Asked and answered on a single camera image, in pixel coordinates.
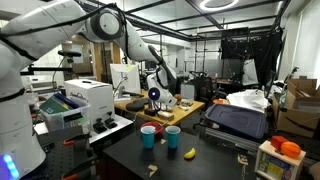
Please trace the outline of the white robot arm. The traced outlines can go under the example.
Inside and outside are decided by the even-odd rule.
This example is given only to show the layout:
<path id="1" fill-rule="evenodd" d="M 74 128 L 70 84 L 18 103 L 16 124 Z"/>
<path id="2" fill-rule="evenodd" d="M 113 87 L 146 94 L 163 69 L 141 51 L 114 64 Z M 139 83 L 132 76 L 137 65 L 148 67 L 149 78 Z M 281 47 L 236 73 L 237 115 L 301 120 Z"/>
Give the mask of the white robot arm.
<path id="1" fill-rule="evenodd" d="M 64 41 L 80 35 L 91 42 L 114 41 L 134 61 L 151 61 L 157 72 L 148 77 L 149 98 L 166 105 L 176 99 L 176 73 L 146 44 L 114 3 L 89 13 L 75 0 L 53 0 L 11 19 L 0 35 L 0 178 L 20 180 L 46 159 L 32 125 L 21 71 Z"/>

